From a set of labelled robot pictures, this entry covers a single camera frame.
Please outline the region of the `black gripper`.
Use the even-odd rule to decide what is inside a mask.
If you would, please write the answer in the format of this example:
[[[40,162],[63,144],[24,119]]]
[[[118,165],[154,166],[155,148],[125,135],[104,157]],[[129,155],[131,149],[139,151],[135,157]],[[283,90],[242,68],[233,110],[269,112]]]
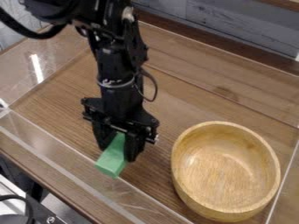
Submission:
[[[146,143],[155,144],[159,120],[146,111],[145,83],[100,81],[102,96],[83,98],[83,117],[91,121],[98,147],[104,150],[118,132],[126,135],[126,160],[133,163],[143,152]]]

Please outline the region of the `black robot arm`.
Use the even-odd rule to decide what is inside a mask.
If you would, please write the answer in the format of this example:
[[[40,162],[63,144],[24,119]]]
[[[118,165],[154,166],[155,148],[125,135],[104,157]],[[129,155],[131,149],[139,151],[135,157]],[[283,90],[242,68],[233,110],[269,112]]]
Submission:
[[[126,134],[125,158],[134,162],[146,144],[157,141],[159,121],[145,109],[149,46],[131,0],[23,0],[23,5],[42,21],[74,25],[88,39],[100,97],[82,100],[83,116],[100,149],[119,132]]]

